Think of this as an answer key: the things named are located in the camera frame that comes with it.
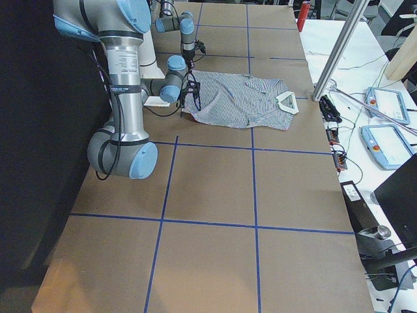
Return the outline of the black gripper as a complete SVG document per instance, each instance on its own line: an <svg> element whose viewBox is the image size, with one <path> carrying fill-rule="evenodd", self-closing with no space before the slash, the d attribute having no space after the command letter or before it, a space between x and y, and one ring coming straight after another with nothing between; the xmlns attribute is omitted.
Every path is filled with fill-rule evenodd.
<svg viewBox="0 0 417 313"><path fill-rule="evenodd" d="M192 72L188 72L185 75L185 85L182 88L182 93L179 97L178 109L180 110L180 117L183 115L183 109L185 107L186 96L191 94L193 96L194 106L198 112L201 111L201 97L200 87L201 84L197 81Z"/></svg>
<svg viewBox="0 0 417 313"><path fill-rule="evenodd" d="M195 51L194 50L183 50L182 51L182 57L186 61L186 65L188 67L188 70L192 70L195 67L195 63L194 63Z"/></svg>

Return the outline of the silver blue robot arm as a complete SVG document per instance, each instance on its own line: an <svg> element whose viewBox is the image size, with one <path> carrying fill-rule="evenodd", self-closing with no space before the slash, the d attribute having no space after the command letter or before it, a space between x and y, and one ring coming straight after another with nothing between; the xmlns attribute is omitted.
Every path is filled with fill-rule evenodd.
<svg viewBox="0 0 417 313"><path fill-rule="evenodd" d="M177 13L172 1L160 4L152 18L147 1L55 1L53 17L60 34L101 43L107 57L102 67L113 115L92 136L87 148L99 180L111 175L145 179L154 170L158 150L143 126L143 110L154 104L182 104L198 89L188 80L197 50L191 12ZM167 60L163 73L156 62L151 29L180 33L180 54Z"/></svg>
<svg viewBox="0 0 417 313"><path fill-rule="evenodd" d="M192 70L198 61L194 59L196 52L202 53L201 59L206 55L204 42L196 37L197 28L194 16L189 11L179 14L173 1L159 1L159 4L159 17L154 22L156 30L159 33L180 32L180 52L187 67Z"/></svg>

